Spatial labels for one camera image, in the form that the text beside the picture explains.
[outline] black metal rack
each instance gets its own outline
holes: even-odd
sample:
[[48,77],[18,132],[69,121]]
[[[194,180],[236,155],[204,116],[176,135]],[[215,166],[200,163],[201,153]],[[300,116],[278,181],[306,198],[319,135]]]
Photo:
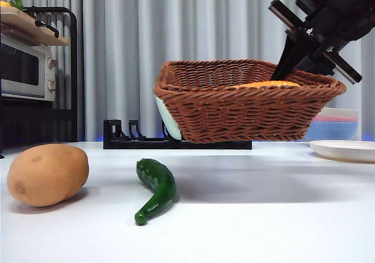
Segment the black metal rack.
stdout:
[[70,142],[77,142],[77,18],[72,11],[65,7],[35,7],[26,8],[26,13],[68,13],[70,15],[70,53],[71,53],[71,109],[54,109],[52,104],[32,100],[14,100],[0,98],[0,158],[3,158],[4,124],[16,122],[70,122]]
[[226,141],[215,143],[191,143],[175,140],[167,132],[162,122],[162,138],[148,138],[141,134],[137,120],[129,120],[129,135],[122,131],[119,119],[103,122],[103,149],[245,149],[251,150],[251,141]]

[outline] oven knob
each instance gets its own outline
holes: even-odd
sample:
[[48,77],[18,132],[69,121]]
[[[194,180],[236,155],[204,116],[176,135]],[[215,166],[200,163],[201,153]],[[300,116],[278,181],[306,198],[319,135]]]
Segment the oven knob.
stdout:
[[49,80],[48,81],[48,90],[49,91],[56,91],[56,80]]
[[56,67],[57,60],[56,59],[48,58],[47,59],[47,64],[48,64],[48,68],[52,69],[52,68]]

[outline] green vegetable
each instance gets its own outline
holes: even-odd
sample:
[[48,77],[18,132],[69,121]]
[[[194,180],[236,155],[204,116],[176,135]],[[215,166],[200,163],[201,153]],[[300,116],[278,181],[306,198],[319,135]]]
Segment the green vegetable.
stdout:
[[22,0],[9,1],[9,4],[11,5],[11,7],[18,8],[21,11],[25,10],[22,4]]
[[154,190],[152,198],[134,216],[137,224],[144,225],[172,202],[176,194],[176,184],[172,172],[154,159],[141,159],[137,162],[137,175]]

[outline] potato skin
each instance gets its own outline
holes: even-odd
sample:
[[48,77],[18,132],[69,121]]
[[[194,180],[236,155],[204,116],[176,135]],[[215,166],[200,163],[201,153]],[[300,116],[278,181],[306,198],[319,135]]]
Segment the potato skin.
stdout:
[[32,206],[50,206],[73,197],[88,177],[86,153],[74,146],[46,144],[20,153],[6,179],[10,194]]

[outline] brown woven basket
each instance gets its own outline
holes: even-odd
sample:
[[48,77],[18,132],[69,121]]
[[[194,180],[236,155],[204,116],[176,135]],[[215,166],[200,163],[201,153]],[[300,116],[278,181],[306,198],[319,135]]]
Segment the brown woven basket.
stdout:
[[154,93],[190,142],[301,139],[317,113],[346,86],[294,71],[285,80],[301,87],[231,87],[270,80],[275,69],[253,59],[167,62]]

